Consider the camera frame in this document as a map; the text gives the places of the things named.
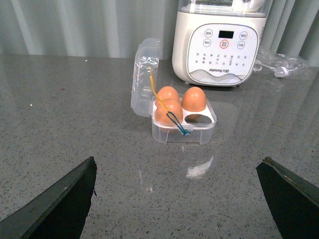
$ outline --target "plastic bag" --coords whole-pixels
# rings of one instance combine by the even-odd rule
[[[253,70],[259,74],[274,74],[275,77],[284,79],[306,79],[311,74],[308,62],[302,57],[272,53],[262,46],[258,49]]]

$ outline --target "yellow wire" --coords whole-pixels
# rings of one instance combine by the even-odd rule
[[[149,67],[149,70],[150,70],[150,80],[151,80],[151,85],[152,85],[152,91],[156,97],[156,99],[158,99],[159,103],[164,107],[166,113],[168,114],[168,108],[167,106],[164,104],[164,102],[160,99],[160,97],[158,96],[158,94],[156,93],[156,90],[155,90],[155,84],[154,84],[154,80],[153,80],[153,71],[151,69],[151,67]]]

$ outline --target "digital display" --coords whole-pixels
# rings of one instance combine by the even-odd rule
[[[219,38],[233,38],[234,32],[233,31],[219,31]]]

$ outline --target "gray speckled countertop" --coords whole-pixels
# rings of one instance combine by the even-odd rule
[[[270,156],[318,186],[316,69],[202,87],[217,115],[211,142],[161,144],[130,107],[133,63],[0,55],[0,220],[94,156],[98,196],[81,238],[281,238],[255,168]],[[164,85],[189,88],[169,61]],[[186,178],[212,155],[202,179]]]

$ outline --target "plastic lid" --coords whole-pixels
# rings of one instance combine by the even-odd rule
[[[139,116],[149,117],[152,114],[153,92],[150,75],[152,71],[156,83],[160,60],[159,49],[159,39],[147,38],[139,45],[135,55],[131,107]]]

